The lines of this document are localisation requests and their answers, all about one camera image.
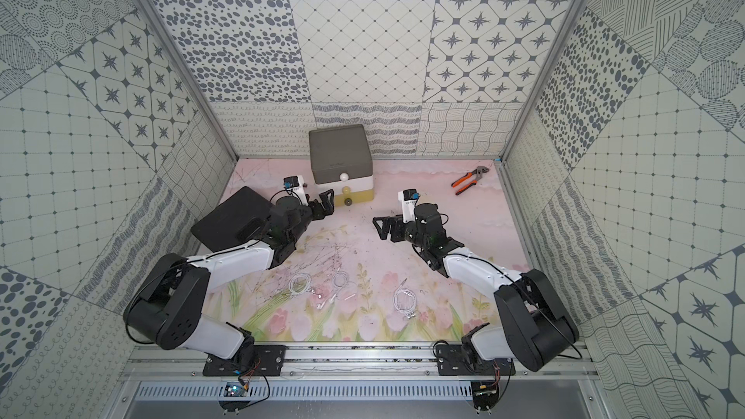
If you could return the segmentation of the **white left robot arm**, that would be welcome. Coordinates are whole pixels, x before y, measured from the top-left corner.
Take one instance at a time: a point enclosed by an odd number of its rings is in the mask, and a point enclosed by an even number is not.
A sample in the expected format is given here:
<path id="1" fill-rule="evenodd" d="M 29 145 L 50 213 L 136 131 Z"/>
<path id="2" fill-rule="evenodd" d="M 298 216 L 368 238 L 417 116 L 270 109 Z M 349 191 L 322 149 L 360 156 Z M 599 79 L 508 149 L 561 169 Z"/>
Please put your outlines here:
<path id="1" fill-rule="evenodd" d="M 295 251 L 308 225 L 335 211 L 335 193 L 311 200 L 287 187 L 267 200 L 244 187 L 192 229 L 209 253 L 162 256 L 123 313 L 140 345 L 188 348 L 236 365 L 252 357 L 249 331 L 203 313 L 207 296 L 246 275 L 279 267 Z"/>

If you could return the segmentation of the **orange handled pliers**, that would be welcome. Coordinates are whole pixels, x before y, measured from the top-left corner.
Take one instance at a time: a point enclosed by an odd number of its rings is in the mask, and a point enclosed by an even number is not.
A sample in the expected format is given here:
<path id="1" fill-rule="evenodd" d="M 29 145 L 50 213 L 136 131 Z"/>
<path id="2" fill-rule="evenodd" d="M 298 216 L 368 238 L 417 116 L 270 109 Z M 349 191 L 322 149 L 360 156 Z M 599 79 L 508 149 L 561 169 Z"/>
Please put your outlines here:
<path id="1" fill-rule="evenodd" d="M 490 169 L 488 167 L 477 166 L 471 172 L 452 182 L 451 187 L 455 189 L 455 195 L 460 196 L 468 189 L 476 186 L 482 177 L 489 172 Z"/>

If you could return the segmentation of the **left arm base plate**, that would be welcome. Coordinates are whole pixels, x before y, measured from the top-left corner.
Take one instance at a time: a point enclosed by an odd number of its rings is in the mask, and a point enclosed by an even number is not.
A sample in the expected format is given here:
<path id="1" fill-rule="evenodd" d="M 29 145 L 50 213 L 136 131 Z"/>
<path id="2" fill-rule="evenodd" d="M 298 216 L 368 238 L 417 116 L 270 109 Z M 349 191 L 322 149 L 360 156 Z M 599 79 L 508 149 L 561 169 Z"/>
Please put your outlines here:
<path id="1" fill-rule="evenodd" d="M 286 345 L 252 345 L 229 360 L 208 355 L 202 374 L 207 377 L 280 376 L 286 351 Z"/>

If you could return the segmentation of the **white earphones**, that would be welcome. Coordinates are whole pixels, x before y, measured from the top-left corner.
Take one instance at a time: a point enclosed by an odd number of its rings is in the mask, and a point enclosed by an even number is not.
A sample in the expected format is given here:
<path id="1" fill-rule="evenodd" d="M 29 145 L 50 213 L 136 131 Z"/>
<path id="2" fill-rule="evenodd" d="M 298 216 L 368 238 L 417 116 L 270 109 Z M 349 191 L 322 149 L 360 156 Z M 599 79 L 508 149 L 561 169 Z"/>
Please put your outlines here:
<path id="1" fill-rule="evenodd" d="M 308 273 L 293 275 L 288 283 L 288 291 L 293 297 L 310 294 L 316 299 L 323 298 L 322 293 L 312 285 L 312 276 Z"/>
<path id="2" fill-rule="evenodd" d="M 411 320 L 417 316 L 416 294 L 407 287 L 407 279 L 404 279 L 393 293 L 393 306 L 405 320 Z"/>
<path id="3" fill-rule="evenodd" d="M 331 289 L 325 295 L 319 294 L 320 302 L 317 305 L 317 308 L 323 310 L 326 306 L 335 302 L 341 291 L 343 291 L 345 287 L 348 287 L 349 281 L 349 274 L 342 268 L 337 268 L 331 278 Z"/>

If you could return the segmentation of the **aluminium rail frame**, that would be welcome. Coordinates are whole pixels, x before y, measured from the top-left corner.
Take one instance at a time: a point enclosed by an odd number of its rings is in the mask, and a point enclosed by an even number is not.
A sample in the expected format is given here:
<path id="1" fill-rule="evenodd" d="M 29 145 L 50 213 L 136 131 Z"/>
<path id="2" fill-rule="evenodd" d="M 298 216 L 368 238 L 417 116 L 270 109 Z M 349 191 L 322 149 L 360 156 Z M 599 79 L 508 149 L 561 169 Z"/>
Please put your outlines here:
<path id="1" fill-rule="evenodd" d="M 520 405 L 578 400 L 596 414 L 603 403 L 589 358 L 561 358 L 540 372 L 517 361 L 474 374 L 457 365 L 454 343 L 266 343 L 246 383 L 206 355 L 140 347 L 114 390 L 114 410 L 137 401 L 208 402 L 237 412 L 268 401 L 464 401 L 503 393 Z"/>

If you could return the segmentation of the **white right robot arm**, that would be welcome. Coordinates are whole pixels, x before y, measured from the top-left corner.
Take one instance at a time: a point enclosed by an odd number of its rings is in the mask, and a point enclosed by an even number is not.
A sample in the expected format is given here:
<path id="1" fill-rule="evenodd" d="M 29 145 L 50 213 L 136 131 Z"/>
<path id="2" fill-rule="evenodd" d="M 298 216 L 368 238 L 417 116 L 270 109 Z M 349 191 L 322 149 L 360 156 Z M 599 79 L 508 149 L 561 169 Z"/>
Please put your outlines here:
<path id="1" fill-rule="evenodd" d="M 408 242 L 431 270 L 494 300 L 500 325 L 481 324 L 461 339 L 463 362 L 473 372 L 500 359 L 538 372 L 577 343 L 577 326 L 543 272 L 520 273 L 478 256 L 448 236 L 437 205 L 405 201 L 400 215 L 372 224 L 383 241 Z"/>

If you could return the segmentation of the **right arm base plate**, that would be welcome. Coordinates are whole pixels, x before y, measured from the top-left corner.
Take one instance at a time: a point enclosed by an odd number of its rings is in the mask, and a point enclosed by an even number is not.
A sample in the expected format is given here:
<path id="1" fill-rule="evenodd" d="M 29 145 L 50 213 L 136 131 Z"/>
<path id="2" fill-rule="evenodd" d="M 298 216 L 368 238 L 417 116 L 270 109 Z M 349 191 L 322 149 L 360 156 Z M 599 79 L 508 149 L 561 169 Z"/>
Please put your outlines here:
<path id="1" fill-rule="evenodd" d="M 502 327 L 477 326 L 459 343 L 436 341 L 432 353 L 440 376 L 512 376 L 514 356 Z"/>

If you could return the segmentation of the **yellow white drawer cabinet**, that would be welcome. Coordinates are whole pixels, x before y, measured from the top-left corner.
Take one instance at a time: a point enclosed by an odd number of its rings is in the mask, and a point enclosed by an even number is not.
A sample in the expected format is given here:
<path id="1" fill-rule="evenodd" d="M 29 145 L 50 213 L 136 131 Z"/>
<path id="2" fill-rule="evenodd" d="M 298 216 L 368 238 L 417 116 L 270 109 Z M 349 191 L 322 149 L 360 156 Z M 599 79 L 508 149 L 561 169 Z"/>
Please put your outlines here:
<path id="1" fill-rule="evenodd" d="M 374 165 L 362 124 L 310 131 L 310 166 L 321 191 L 334 191 L 336 207 L 374 200 Z"/>

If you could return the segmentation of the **black plastic tool case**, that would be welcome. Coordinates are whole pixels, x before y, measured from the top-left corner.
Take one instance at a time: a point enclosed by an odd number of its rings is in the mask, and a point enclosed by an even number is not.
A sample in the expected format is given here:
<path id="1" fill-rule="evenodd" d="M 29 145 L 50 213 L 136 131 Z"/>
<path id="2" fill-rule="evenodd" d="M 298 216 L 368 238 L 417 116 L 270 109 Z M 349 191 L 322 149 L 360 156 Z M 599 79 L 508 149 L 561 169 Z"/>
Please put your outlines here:
<path id="1" fill-rule="evenodd" d="M 260 235 L 271 206 L 268 199 L 244 186 L 196 222 L 190 232 L 211 251 L 234 248 Z"/>

